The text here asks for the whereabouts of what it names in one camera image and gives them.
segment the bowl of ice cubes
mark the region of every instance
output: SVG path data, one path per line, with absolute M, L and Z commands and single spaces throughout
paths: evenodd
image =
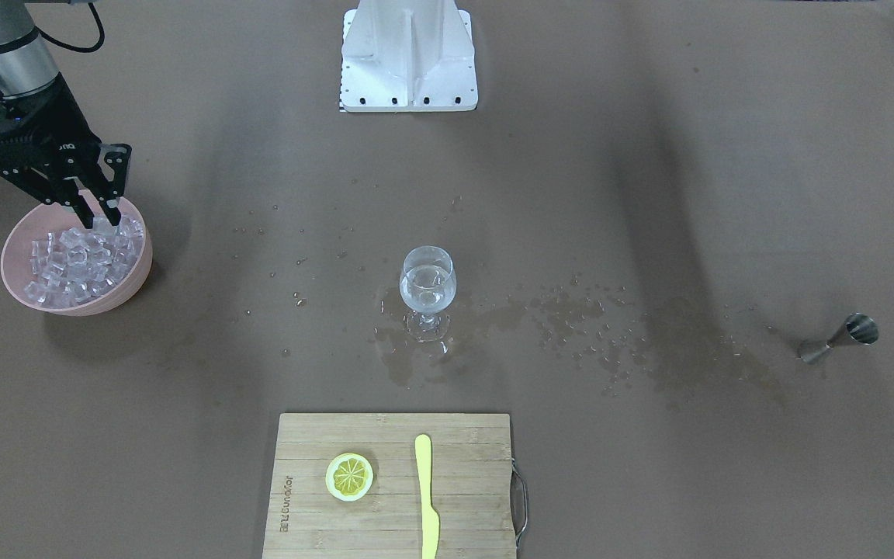
M 113 226 L 99 203 L 82 191 L 95 211 L 92 229 L 63 206 L 40 205 L 14 227 L 2 249 L 2 282 L 17 301 L 67 316 L 119 307 L 143 286 L 153 248 L 140 212 L 120 198 Z

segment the wine glass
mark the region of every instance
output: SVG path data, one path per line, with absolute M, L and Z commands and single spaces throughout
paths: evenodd
M 398 293 L 412 309 L 405 316 L 405 329 L 419 342 L 443 339 L 450 316 L 443 314 L 457 294 L 454 262 L 439 247 L 413 248 L 402 262 Z

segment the lemon slice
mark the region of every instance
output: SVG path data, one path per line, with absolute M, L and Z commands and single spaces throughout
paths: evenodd
M 326 489 L 346 502 L 358 500 L 372 488 L 375 473 L 368 459 L 355 453 L 343 453 L 326 468 Z

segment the jigger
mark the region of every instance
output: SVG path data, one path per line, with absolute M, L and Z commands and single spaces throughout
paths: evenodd
M 847 316 L 844 324 L 837 329 L 837 333 L 827 340 L 805 340 L 799 344 L 799 358 L 809 365 L 815 365 L 833 351 L 834 347 L 842 345 L 871 345 L 878 341 L 878 325 L 870 316 L 855 312 Z

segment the cable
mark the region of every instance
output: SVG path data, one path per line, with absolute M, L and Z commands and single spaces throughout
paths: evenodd
M 95 25 L 99 28 L 99 41 L 97 41 L 95 45 L 92 45 L 91 47 L 68 45 L 68 43 L 57 41 L 57 39 L 47 35 L 47 32 L 43 31 L 43 29 L 40 29 L 40 35 L 42 35 L 44 39 L 47 39 L 47 41 L 61 47 L 61 49 L 74 50 L 75 53 L 95 53 L 96 50 L 102 49 L 102 43 L 106 42 L 106 30 L 102 28 L 102 19 L 99 18 L 99 12 L 95 10 L 95 3 L 89 2 L 88 9 L 92 10 L 92 17 L 95 18 Z

